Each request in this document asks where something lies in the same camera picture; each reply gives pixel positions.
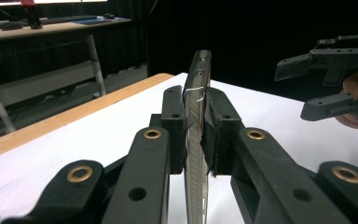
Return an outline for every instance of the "dark floor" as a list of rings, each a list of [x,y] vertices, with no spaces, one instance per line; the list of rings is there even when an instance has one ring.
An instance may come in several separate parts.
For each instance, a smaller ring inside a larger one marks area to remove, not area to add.
[[[119,90],[145,78],[147,78],[146,65],[130,67],[117,74],[109,75],[104,79],[106,93]],[[97,92],[97,86],[91,80],[90,82],[34,98],[27,101],[26,104],[8,106],[7,113],[14,126],[20,129],[91,101],[95,99],[94,94]],[[0,120],[0,136],[5,134],[7,134],[5,126]]]

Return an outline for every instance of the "round hole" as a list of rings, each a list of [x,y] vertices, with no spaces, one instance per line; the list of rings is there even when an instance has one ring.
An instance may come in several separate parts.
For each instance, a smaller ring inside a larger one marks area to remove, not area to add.
[[[144,133],[144,137],[148,139],[156,139],[161,136],[161,132],[159,130],[147,130]]]
[[[89,166],[77,166],[69,171],[66,179],[72,183],[78,183],[87,180],[92,175],[92,168]]]
[[[307,202],[308,203],[312,199],[310,194],[308,194],[303,189],[295,189],[295,190],[293,190],[293,195],[301,202]]]
[[[130,190],[129,198],[135,202],[141,201],[144,197],[146,197],[146,190],[142,188],[135,188]]]
[[[252,130],[248,131],[246,134],[248,135],[248,137],[256,139],[256,140],[261,140],[264,137],[266,137],[263,133],[258,132],[258,131],[252,131]]]
[[[336,177],[352,184],[358,184],[358,173],[351,168],[345,166],[335,166],[332,171]]]

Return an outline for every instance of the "wooden table edge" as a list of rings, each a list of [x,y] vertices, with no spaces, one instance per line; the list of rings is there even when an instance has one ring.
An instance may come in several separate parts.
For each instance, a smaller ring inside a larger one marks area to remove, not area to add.
[[[84,118],[98,110],[133,96],[138,92],[147,90],[171,77],[173,77],[173,75],[166,73],[156,74],[83,105],[68,109],[48,119],[38,121],[35,124],[19,129],[13,133],[8,133],[0,137],[0,155],[73,121]]]

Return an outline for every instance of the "mouse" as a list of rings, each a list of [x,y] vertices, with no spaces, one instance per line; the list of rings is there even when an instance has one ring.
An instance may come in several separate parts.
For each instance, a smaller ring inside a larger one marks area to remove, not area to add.
[[[113,15],[112,13],[105,13],[105,14],[103,14],[103,17],[105,18],[105,19],[114,19],[115,18],[115,15]]]
[[[9,31],[9,30],[19,30],[22,29],[23,26],[19,24],[18,22],[8,22],[5,24],[2,24],[1,30],[3,31]]]

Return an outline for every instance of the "keyboard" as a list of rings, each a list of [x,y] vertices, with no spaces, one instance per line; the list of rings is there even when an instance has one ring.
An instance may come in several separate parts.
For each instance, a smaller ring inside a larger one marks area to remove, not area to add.
[[[64,23],[70,21],[83,21],[83,20],[92,20],[92,19],[97,19],[97,16],[82,15],[82,16],[56,17],[56,18],[41,19],[40,21],[42,22],[43,25],[50,25],[50,24]],[[27,20],[9,21],[9,22],[16,22],[21,24],[22,26],[29,26]],[[6,23],[7,22],[0,22],[0,29],[2,25]]]

